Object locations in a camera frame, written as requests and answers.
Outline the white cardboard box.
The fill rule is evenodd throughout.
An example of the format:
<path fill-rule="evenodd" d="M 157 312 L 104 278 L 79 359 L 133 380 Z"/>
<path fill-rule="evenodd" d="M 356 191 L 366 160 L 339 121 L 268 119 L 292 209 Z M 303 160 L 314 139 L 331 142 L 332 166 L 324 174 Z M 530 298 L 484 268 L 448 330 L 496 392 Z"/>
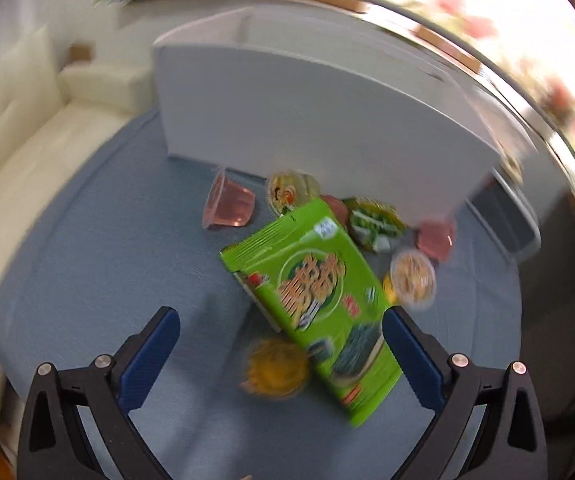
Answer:
<path fill-rule="evenodd" d="M 449 217 L 501 157 L 455 79 L 384 32 L 242 8 L 169 30 L 152 53 L 175 156 L 298 170 L 409 223 Z"/>

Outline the green seaweed snack bag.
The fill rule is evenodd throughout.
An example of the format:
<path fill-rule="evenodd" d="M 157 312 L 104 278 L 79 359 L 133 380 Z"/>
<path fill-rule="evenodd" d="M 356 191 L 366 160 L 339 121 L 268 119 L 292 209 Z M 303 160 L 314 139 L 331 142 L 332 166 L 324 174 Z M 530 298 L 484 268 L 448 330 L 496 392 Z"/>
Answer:
<path fill-rule="evenodd" d="M 383 335 L 383 287 L 329 205 L 313 200 L 222 249 L 220 258 L 308 354 L 353 426 L 362 425 L 401 369 Z"/>

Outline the pink jelly cup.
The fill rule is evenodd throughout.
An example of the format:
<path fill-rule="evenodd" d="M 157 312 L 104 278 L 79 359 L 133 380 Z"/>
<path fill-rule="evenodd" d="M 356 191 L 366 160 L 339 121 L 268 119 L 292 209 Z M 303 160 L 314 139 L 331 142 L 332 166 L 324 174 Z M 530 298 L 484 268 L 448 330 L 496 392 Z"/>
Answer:
<path fill-rule="evenodd" d="M 251 221 L 255 203 L 256 195 L 244 185 L 232 181 L 226 175 L 225 167 L 219 167 L 205 202 L 202 228 L 242 228 Z"/>

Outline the brown cardboard box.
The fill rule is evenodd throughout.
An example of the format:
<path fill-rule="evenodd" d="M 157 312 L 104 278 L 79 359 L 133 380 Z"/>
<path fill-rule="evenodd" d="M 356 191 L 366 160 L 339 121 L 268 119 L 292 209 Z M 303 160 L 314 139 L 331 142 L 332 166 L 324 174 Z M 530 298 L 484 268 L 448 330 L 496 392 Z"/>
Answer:
<path fill-rule="evenodd" d="M 94 46 L 86 42 L 73 42 L 68 48 L 68 59 L 71 63 L 89 63 L 94 59 Z"/>

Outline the white leather sofa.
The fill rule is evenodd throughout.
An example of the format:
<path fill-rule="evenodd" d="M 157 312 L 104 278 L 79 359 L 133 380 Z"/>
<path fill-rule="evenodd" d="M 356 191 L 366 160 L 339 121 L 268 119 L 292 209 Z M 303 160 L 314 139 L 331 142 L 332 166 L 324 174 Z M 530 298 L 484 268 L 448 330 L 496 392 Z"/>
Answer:
<path fill-rule="evenodd" d="M 0 58 L 0 282 L 56 193 L 153 102 L 150 68 L 101 62 L 59 68 L 46 28 Z M 3 384 L 0 366 L 0 396 Z"/>

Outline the blue tablecloth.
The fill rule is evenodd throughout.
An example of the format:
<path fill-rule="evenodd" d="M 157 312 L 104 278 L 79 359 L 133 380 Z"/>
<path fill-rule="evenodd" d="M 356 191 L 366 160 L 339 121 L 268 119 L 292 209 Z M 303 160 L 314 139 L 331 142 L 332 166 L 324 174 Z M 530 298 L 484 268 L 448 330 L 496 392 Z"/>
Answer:
<path fill-rule="evenodd" d="M 112 353 L 163 306 L 180 337 L 132 421 L 177 479 L 387 479 L 431 415 L 399 382 L 361 426 L 320 382 L 282 401 L 242 388 L 272 330 L 219 254 L 248 229 L 207 231 L 215 169 L 171 159 L 149 112 L 104 144 L 26 237 L 0 285 L 0 364 L 26 394 L 37 367 Z"/>

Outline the green pea snack packet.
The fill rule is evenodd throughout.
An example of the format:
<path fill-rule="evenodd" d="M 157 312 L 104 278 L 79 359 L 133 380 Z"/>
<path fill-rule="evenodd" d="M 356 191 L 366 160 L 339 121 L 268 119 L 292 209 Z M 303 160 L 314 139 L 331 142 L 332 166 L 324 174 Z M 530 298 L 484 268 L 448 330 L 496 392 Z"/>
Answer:
<path fill-rule="evenodd" d="M 343 200 L 348 209 L 348 232 L 353 241 L 368 252 L 391 252 L 408 230 L 397 210 L 365 197 Z"/>

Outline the dark red jelly cup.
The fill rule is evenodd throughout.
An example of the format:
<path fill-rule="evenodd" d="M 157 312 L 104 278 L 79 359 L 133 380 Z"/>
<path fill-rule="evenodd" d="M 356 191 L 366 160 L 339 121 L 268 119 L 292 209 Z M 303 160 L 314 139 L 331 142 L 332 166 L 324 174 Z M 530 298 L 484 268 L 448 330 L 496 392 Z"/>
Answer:
<path fill-rule="evenodd" d="M 336 220 L 341 223 L 344 228 L 347 228 L 349 222 L 349 209 L 346 204 L 332 195 L 321 195 L 320 198 L 327 204 L 327 206 L 330 207 Z"/>

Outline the yellow lidded jelly cup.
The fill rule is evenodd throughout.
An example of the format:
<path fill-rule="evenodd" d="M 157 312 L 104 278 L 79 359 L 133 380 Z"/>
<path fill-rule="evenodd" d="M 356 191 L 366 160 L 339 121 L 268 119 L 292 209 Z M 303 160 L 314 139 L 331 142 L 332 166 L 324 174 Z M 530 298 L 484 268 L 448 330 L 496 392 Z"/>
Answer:
<path fill-rule="evenodd" d="M 267 180 L 267 203 L 278 217 L 301 207 L 320 195 L 320 185 L 310 174 L 278 171 Z"/>

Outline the orange lidded jelly cup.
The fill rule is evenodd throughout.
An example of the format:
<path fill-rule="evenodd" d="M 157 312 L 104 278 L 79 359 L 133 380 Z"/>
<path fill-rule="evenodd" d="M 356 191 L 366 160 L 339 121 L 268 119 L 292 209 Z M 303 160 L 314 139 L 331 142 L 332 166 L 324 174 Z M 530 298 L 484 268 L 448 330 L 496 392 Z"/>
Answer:
<path fill-rule="evenodd" d="M 412 312 L 432 306 L 437 289 L 433 263 L 417 249 L 402 249 L 391 257 L 384 278 L 386 297 L 392 304 Z"/>

